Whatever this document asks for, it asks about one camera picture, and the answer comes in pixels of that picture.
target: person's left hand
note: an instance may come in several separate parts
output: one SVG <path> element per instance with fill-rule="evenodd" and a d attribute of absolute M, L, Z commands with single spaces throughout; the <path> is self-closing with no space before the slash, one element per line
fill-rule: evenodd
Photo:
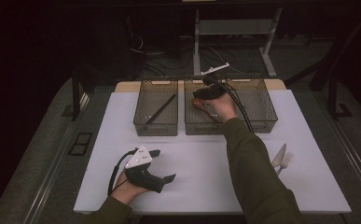
<path fill-rule="evenodd" d="M 124 171 L 119 175 L 114 188 L 115 190 L 110 196 L 125 204 L 130 204 L 137 196 L 149 191 L 148 189 L 137 187 L 129 182 Z"/>

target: knife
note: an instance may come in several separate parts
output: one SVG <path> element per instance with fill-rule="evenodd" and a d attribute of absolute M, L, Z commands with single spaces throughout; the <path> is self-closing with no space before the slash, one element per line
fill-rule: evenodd
<path fill-rule="evenodd" d="M 282 148 L 279 150 L 278 154 L 276 154 L 275 158 L 273 159 L 271 165 L 273 167 L 279 166 L 280 162 L 283 159 L 283 155 L 285 154 L 285 148 L 287 147 L 287 143 L 284 143 Z"/>

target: fork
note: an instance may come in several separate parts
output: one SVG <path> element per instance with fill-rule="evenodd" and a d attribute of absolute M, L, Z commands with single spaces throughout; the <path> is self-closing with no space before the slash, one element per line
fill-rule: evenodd
<path fill-rule="evenodd" d="M 283 157 L 282 161 L 280 162 L 280 168 L 276 174 L 279 175 L 283 169 L 287 168 L 287 166 L 290 165 L 293 158 L 294 158 L 294 153 L 292 153 L 292 152 L 285 153 L 285 156 Z"/>

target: person's right hand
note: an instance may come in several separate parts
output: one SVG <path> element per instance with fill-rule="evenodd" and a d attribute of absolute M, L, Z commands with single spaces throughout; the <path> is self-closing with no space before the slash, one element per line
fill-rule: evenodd
<path fill-rule="evenodd" d="M 211 105 L 223 123 L 229 119 L 237 118 L 235 103 L 228 93 L 224 93 L 214 100 L 204 100 L 203 103 Z"/>

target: olive green jacket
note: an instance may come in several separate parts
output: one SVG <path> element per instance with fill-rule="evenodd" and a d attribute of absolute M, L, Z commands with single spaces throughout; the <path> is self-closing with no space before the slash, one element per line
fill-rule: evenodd
<path fill-rule="evenodd" d="M 291 190 L 271 166 L 264 143 L 249 133 L 242 121 L 230 119 L 223 125 L 232 185 L 248 224 L 305 223 Z M 87 215 L 85 223 L 126 223 L 131 208 L 112 197 Z"/>

